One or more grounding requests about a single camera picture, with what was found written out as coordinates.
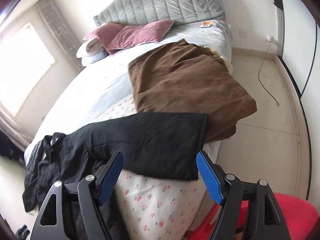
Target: tile floor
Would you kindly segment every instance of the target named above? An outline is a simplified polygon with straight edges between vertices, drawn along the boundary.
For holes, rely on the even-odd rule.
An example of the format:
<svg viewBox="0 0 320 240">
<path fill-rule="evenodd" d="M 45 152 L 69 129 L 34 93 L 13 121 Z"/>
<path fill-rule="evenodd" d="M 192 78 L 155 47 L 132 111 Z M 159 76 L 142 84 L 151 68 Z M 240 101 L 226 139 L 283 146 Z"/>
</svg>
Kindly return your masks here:
<svg viewBox="0 0 320 240">
<path fill-rule="evenodd" d="M 300 136 L 296 117 L 275 63 L 266 60 L 258 80 L 262 59 L 233 55 L 233 78 L 256 100 L 258 111 L 237 124 L 237 132 L 221 143 L 217 164 L 226 173 L 256 183 L 265 179 L 274 192 L 297 194 Z M 213 201 L 207 194 L 191 229 L 197 227 Z"/>
</svg>

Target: headboard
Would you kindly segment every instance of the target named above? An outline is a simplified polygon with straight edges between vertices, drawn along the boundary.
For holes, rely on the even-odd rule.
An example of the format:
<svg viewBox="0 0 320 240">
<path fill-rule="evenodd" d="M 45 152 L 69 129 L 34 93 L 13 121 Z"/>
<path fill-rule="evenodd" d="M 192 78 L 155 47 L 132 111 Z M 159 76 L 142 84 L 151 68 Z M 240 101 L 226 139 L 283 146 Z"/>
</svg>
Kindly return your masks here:
<svg viewBox="0 0 320 240">
<path fill-rule="evenodd" d="M 171 19 L 175 25 L 224 19 L 220 0 L 115 0 L 93 18 L 97 26 L 106 22 L 143 25 Z"/>
</svg>

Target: blue rubber pad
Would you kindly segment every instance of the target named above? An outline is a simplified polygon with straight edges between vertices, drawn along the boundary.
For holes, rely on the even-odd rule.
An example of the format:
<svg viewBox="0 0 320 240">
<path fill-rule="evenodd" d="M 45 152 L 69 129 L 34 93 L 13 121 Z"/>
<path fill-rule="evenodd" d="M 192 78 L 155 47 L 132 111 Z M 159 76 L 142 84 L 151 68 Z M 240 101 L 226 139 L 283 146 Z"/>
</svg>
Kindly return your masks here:
<svg viewBox="0 0 320 240">
<path fill-rule="evenodd" d="M 101 190 L 98 197 L 100 206 L 109 200 L 113 189 L 116 185 L 120 172 L 122 171 L 124 165 L 123 154 L 119 153 L 116 159 L 113 161 L 111 167 L 109 168 L 107 174 L 104 176 L 101 182 Z"/>
<path fill-rule="evenodd" d="M 196 162 L 211 199 L 217 202 L 219 205 L 222 205 L 223 196 L 221 193 L 220 182 L 201 152 L 197 154 Z"/>
</svg>

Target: metal screw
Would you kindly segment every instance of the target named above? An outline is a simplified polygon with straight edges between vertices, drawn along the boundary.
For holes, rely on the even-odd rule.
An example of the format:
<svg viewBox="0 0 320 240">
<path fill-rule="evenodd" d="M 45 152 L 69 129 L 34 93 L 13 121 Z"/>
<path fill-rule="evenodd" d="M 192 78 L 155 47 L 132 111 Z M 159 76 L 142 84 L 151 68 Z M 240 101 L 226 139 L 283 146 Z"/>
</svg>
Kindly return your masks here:
<svg viewBox="0 0 320 240">
<path fill-rule="evenodd" d="M 85 177 L 85 180 L 92 181 L 92 180 L 94 180 L 94 176 L 93 175 L 88 175 L 88 176 Z"/>
<path fill-rule="evenodd" d="M 261 186 L 268 185 L 268 183 L 264 179 L 261 179 L 259 183 L 260 183 Z"/>
<path fill-rule="evenodd" d="M 226 178 L 227 180 L 234 180 L 235 176 L 233 174 L 227 174 Z"/>
<path fill-rule="evenodd" d="M 60 180 L 57 180 L 53 185 L 55 187 L 60 187 L 62 185 L 62 182 Z"/>
</svg>

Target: red chair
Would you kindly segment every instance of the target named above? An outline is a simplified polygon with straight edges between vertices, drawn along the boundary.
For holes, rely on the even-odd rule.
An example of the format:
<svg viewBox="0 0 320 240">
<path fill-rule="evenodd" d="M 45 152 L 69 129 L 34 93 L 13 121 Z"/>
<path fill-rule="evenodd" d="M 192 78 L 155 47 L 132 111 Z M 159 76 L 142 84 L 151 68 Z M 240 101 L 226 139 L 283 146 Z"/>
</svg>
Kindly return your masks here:
<svg viewBox="0 0 320 240">
<path fill-rule="evenodd" d="M 319 213 L 316 208 L 306 200 L 275 193 L 284 219 L 290 233 L 291 240 L 305 240 L 316 224 Z M 215 203 L 200 226 L 194 231 L 187 231 L 185 238 L 188 240 L 208 240 L 215 223 L 210 224 L 219 206 Z M 237 228 L 243 228 L 246 221 L 248 201 L 243 201 Z"/>
</svg>

